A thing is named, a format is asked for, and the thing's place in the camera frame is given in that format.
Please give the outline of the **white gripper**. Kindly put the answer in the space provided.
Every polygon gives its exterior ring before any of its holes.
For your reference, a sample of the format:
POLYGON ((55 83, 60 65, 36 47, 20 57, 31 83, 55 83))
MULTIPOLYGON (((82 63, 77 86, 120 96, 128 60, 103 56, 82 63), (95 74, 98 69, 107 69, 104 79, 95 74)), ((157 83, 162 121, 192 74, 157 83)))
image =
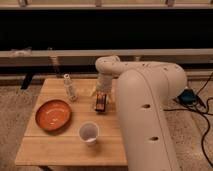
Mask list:
POLYGON ((113 103, 115 102, 115 93, 114 91, 111 91, 112 89, 112 77, 111 76, 104 76, 100 75, 97 80, 96 88, 93 87, 93 89, 90 92, 90 97, 93 97, 98 92, 107 93, 107 102, 113 103))

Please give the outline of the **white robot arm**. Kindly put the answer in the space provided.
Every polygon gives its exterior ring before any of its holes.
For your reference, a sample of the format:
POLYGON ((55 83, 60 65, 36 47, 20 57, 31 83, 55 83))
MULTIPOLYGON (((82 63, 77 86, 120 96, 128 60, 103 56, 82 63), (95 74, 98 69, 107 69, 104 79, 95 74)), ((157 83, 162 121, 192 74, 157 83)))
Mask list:
POLYGON ((180 95, 187 76, 175 63, 100 57, 96 89, 115 94, 129 171, 181 171, 163 103, 180 95))

